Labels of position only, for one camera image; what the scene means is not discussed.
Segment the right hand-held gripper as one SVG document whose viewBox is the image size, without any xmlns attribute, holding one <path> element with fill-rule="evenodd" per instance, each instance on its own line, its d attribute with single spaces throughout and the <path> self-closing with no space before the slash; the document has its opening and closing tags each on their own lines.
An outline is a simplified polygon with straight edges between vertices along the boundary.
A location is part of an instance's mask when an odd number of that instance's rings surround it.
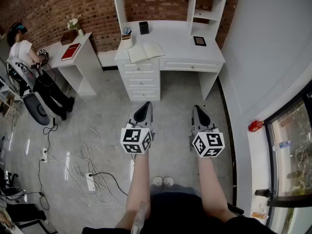
<svg viewBox="0 0 312 234">
<path fill-rule="evenodd" d="M 211 123 L 209 116 L 198 105 L 193 107 L 192 126 L 194 130 L 208 128 Z M 217 127 L 202 130 L 189 136 L 190 151 L 199 157 L 217 157 L 224 150 L 224 135 Z"/>
</svg>

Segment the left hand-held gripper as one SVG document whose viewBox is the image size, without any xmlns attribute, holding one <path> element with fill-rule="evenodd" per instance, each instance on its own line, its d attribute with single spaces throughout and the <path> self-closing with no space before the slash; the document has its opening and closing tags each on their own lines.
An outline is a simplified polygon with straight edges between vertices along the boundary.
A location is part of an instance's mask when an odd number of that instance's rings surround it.
<svg viewBox="0 0 312 234">
<path fill-rule="evenodd" d="M 127 154 L 145 154 L 153 141 L 153 106 L 150 101 L 138 105 L 121 129 L 120 144 Z"/>
</svg>

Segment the white notebook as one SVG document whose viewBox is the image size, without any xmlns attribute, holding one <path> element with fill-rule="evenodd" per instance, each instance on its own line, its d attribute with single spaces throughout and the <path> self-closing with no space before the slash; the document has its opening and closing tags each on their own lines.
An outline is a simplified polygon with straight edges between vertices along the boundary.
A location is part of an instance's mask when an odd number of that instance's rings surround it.
<svg viewBox="0 0 312 234">
<path fill-rule="evenodd" d="M 135 45 L 134 47 L 128 49 L 128 55 L 131 63 L 165 56 L 158 43 L 144 43 L 142 45 Z"/>
</svg>

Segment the person's left forearm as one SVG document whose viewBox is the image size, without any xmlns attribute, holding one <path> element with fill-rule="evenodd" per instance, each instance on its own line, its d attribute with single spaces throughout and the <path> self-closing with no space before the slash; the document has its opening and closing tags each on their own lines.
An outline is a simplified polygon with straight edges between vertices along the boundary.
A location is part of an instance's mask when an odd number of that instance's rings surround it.
<svg viewBox="0 0 312 234">
<path fill-rule="evenodd" d="M 125 214 L 116 228 L 131 230 L 136 214 L 143 202 L 150 205 L 149 152 L 136 156 L 131 186 L 129 189 Z"/>
</svg>

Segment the person's right forearm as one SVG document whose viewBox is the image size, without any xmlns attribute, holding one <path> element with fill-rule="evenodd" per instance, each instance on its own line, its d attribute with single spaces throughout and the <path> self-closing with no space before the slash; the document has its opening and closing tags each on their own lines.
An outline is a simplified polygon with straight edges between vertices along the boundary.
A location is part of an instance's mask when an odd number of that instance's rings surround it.
<svg viewBox="0 0 312 234">
<path fill-rule="evenodd" d="M 227 200 L 214 170 L 211 158 L 198 158 L 199 183 L 204 212 L 222 222 L 236 217 L 230 212 Z"/>
</svg>

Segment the red hardcover book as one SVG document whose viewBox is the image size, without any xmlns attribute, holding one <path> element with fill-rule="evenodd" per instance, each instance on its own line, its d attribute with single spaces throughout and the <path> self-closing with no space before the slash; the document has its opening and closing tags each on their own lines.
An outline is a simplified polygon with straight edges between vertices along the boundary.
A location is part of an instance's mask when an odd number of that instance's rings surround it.
<svg viewBox="0 0 312 234">
<path fill-rule="evenodd" d="M 70 60 L 73 59 L 75 54 L 77 53 L 77 51 L 79 50 L 81 46 L 81 43 L 75 43 L 75 44 L 71 44 L 68 49 L 65 51 L 65 53 L 63 54 L 61 60 L 62 61 L 66 61 L 66 60 Z"/>
</svg>

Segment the small white desk drawer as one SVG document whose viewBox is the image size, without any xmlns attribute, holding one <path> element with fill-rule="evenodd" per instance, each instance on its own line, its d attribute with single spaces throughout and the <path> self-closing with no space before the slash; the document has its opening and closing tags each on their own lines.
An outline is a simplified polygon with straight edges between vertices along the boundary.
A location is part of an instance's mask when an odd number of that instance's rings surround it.
<svg viewBox="0 0 312 234">
<path fill-rule="evenodd" d="M 160 89 L 127 89 L 131 101 L 160 101 Z"/>
<path fill-rule="evenodd" d="M 158 75 L 159 65 L 150 63 L 137 63 L 137 64 L 122 64 L 121 66 L 122 73 L 125 76 L 134 76 L 134 75 Z"/>
<path fill-rule="evenodd" d="M 135 88 L 159 88 L 159 76 L 124 76 L 122 77 L 127 89 Z"/>
</svg>

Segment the red drink bottle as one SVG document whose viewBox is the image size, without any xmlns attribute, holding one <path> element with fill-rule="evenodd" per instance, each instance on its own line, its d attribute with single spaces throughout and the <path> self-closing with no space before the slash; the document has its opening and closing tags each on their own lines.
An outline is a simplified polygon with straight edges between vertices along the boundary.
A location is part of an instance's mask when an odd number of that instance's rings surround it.
<svg viewBox="0 0 312 234">
<path fill-rule="evenodd" d="M 256 132 L 261 129 L 263 125 L 264 121 L 255 120 L 248 126 L 248 130 L 250 132 Z"/>
</svg>

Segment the wide white desk drawer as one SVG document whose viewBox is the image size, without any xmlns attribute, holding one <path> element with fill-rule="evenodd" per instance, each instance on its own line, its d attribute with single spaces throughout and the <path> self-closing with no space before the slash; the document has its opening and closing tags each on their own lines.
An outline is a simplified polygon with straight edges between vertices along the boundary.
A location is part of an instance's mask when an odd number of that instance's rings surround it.
<svg viewBox="0 0 312 234">
<path fill-rule="evenodd" d="M 160 70 L 171 71 L 196 71 L 218 73 L 221 69 L 220 64 L 194 63 L 161 59 L 159 61 Z"/>
</svg>

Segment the person's left white shoe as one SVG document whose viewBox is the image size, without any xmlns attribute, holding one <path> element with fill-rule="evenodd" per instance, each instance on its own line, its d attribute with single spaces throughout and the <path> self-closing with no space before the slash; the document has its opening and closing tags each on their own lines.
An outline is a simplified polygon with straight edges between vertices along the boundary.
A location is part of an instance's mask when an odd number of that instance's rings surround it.
<svg viewBox="0 0 312 234">
<path fill-rule="evenodd" d="M 159 176 L 155 177 L 152 181 L 151 187 L 153 189 L 162 189 L 162 187 L 163 187 L 162 177 L 159 177 Z"/>
</svg>

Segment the person's blue jeans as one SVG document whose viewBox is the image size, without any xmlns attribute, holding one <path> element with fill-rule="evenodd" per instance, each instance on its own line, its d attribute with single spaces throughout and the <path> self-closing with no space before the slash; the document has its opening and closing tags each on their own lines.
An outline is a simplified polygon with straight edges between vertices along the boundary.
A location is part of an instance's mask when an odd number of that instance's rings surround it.
<svg viewBox="0 0 312 234">
<path fill-rule="evenodd" d="M 184 187 L 179 184 L 174 184 L 173 186 L 157 186 L 152 184 L 150 186 L 150 194 L 151 195 L 156 195 L 159 193 L 185 193 L 185 194 L 190 194 L 190 195 L 196 195 L 198 197 L 201 197 L 201 193 L 192 187 Z"/>
</svg>

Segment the white desk organiser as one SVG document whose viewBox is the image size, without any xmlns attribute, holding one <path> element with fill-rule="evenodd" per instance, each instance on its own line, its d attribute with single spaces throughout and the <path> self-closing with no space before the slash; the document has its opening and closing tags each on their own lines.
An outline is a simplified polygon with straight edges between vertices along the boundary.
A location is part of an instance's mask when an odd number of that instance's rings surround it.
<svg viewBox="0 0 312 234">
<path fill-rule="evenodd" d="M 133 40 L 131 34 L 122 35 L 121 46 L 123 49 L 130 49 L 133 47 Z"/>
</svg>

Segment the black framed window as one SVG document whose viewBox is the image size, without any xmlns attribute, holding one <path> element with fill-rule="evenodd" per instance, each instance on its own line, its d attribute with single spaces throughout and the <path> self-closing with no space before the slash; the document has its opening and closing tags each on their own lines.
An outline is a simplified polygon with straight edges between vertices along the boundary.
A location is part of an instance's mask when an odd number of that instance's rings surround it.
<svg viewBox="0 0 312 234">
<path fill-rule="evenodd" d="M 277 234 L 312 234 L 312 80 L 264 123 L 275 191 L 266 225 Z"/>
</svg>

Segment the small white side desk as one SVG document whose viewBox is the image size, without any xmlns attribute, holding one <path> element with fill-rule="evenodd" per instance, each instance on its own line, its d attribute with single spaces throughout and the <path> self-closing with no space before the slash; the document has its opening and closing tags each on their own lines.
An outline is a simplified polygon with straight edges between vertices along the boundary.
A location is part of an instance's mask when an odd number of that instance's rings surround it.
<svg viewBox="0 0 312 234">
<path fill-rule="evenodd" d="M 71 87 L 79 96 L 95 96 L 98 92 L 97 79 L 102 72 L 101 64 L 94 52 L 89 40 L 92 33 L 83 37 L 76 37 L 74 44 L 80 43 L 80 47 L 74 57 L 62 61 L 61 58 L 69 45 L 60 42 L 44 47 L 49 54 L 49 65 L 52 69 L 58 69 Z"/>
</svg>

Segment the clear water bottle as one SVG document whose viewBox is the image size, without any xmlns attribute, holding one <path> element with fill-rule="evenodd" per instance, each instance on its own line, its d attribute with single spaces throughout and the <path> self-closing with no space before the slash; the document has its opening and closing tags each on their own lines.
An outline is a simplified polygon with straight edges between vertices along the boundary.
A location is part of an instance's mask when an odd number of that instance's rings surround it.
<svg viewBox="0 0 312 234">
<path fill-rule="evenodd" d="M 288 146 L 290 146 L 292 143 L 291 140 L 287 140 L 287 141 L 283 141 L 283 142 L 280 142 L 279 144 L 276 144 L 272 147 L 272 150 L 273 151 L 277 151 L 278 149 L 283 149 L 283 148 L 286 148 Z"/>
</svg>

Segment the white desk with hutch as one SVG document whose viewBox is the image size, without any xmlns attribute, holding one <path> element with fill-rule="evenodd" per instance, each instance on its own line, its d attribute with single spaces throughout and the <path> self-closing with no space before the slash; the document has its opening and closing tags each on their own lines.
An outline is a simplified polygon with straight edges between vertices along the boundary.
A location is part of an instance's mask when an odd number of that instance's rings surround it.
<svg viewBox="0 0 312 234">
<path fill-rule="evenodd" d="M 125 27 L 132 29 L 133 47 L 144 43 L 158 43 L 165 54 L 165 56 L 138 61 L 135 64 L 152 62 L 159 65 L 161 59 L 166 59 L 182 62 L 220 64 L 222 68 L 225 63 L 225 59 L 215 38 L 226 0 L 189 0 L 185 21 L 149 20 L 147 21 L 149 24 L 149 34 L 146 35 L 140 34 L 140 20 L 127 20 L 124 0 L 114 0 L 114 2 L 121 34 L 123 35 L 123 29 Z M 203 37 L 207 46 L 196 46 L 193 36 Z M 130 64 L 131 62 L 128 49 L 123 49 L 121 43 L 115 55 L 115 61 L 122 78 L 125 76 L 121 70 L 122 64 Z M 163 70 L 159 68 L 157 75 L 159 79 L 161 71 Z M 197 72 L 203 98 L 208 96 L 219 72 Z"/>
</svg>

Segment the black flask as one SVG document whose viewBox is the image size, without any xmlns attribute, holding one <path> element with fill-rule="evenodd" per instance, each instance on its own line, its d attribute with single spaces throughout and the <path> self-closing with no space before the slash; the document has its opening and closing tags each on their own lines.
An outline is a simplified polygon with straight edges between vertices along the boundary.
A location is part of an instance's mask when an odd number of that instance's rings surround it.
<svg viewBox="0 0 312 234">
<path fill-rule="evenodd" d="M 271 188 L 268 189 L 258 189 L 255 191 L 256 196 L 261 196 L 265 198 L 270 198 L 272 195 L 274 195 L 275 191 Z"/>
</svg>

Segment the person's black top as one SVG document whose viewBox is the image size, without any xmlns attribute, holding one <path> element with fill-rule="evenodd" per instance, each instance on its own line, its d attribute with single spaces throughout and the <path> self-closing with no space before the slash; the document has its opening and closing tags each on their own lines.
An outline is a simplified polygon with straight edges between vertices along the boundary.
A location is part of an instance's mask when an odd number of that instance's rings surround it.
<svg viewBox="0 0 312 234">
<path fill-rule="evenodd" d="M 223 193 L 200 198 L 183 192 L 152 195 L 130 188 L 125 216 L 114 228 L 85 227 L 82 234 L 276 234 L 254 218 L 232 213 Z"/>
</svg>

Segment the grey office chair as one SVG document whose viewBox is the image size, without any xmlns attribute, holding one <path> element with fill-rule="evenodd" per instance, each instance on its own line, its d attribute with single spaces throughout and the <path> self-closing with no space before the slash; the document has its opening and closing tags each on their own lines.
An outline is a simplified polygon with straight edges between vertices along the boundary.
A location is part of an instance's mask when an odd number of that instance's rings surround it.
<svg viewBox="0 0 312 234">
<path fill-rule="evenodd" d="M 13 87 L 14 91 L 20 96 L 30 116 L 40 125 L 48 126 L 51 122 L 55 122 L 55 119 L 51 116 L 48 106 L 45 104 L 43 98 L 38 92 L 34 91 L 34 86 L 37 80 L 36 75 L 29 69 L 32 74 L 32 81 L 26 83 L 24 80 L 16 81 L 9 75 L 9 63 L 14 61 L 21 61 L 17 57 L 10 57 L 6 60 L 6 73 L 7 78 Z"/>
</svg>

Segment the brown wooden box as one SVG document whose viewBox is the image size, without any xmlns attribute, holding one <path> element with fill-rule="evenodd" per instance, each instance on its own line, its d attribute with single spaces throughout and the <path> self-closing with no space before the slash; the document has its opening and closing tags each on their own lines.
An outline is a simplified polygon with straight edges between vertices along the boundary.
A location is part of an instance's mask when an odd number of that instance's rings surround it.
<svg viewBox="0 0 312 234">
<path fill-rule="evenodd" d="M 77 36 L 77 31 L 75 29 L 69 30 L 62 35 L 60 43 L 61 45 L 70 44 L 76 39 Z"/>
</svg>

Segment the white flower bouquet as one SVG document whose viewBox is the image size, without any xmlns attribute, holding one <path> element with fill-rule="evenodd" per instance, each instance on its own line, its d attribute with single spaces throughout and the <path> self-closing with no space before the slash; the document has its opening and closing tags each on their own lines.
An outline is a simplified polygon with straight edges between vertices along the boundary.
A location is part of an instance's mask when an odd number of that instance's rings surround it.
<svg viewBox="0 0 312 234">
<path fill-rule="evenodd" d="M 68 30 L 79 30 L 80 25 L 78 22 L 78 17 L 70 19 L 67 23 L 67 28 L 68 28 Z"/>
</svg>

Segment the light wooden shelf unit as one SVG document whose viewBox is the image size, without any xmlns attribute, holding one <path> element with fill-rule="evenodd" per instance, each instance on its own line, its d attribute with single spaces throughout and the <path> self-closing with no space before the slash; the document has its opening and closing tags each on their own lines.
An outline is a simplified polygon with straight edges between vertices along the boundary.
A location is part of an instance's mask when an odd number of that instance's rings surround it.
<svg viewBox="0 0 312 234">
<path fill-rule="evenodd" d="M 21 116 L 21 98 L 0 76 L 0 119 L 15 126 Z"/>
</svg>

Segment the grey round stool seat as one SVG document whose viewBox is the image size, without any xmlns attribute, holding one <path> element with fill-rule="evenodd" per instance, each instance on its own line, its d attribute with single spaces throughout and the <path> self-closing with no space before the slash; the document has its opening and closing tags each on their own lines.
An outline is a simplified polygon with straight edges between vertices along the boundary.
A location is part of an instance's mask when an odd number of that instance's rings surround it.
<svg viewBox="0 0 312 234">
<path fill-rule="evenodd" d="M 10 201 L 17 201 L 24 196 L 25 191 L 20 187 L 10 187 L 0 190 L 1 196 Z"/>
</svg>

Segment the black metal chair frame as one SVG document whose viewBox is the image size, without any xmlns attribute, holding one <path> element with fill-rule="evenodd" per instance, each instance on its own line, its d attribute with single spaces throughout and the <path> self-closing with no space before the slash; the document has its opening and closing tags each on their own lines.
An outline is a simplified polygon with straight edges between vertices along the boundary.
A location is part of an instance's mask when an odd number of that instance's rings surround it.
<svg viewBox="0 0 312 234">
<path fill-rule="evenodd" d="M 47 224 L 43 220 L 20 222 L 18 228 L 24 234 L 59 234 L 52 224 Z"/>
</svg>

